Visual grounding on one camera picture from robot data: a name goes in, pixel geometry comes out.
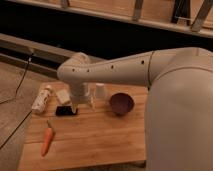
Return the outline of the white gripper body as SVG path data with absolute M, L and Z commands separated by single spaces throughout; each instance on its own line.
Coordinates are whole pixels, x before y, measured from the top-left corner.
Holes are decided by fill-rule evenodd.
M 90 99 L 90 90 L 87 83 L 71 84 L 70 97 L 74 103 L 83 104 Z

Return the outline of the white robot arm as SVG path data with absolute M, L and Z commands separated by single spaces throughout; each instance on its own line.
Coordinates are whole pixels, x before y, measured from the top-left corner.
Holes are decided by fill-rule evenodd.
M 213 171 L 213 52 L 199 47 L 154 50 L 91 64 L 76 53 L 57 70 L 77 103 L 87 85 L 145 86 L 147 171 Z

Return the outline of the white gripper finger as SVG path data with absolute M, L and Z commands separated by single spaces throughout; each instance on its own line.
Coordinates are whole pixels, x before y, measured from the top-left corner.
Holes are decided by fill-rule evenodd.
M 88 99 L 88 105 L 89 105 L 90 108 L 92 108 L 93 110 L 95 109 L 94 98 L 93 98 L 92 96 L 90 96 L 89 99 Z
M 78 111 L 78 106 L 79 106 L 78 103 L 72 103 L 71 108 L 72 108 L 72 112 L 73 112 L 74 114 L 77 113 L 77 111 Z

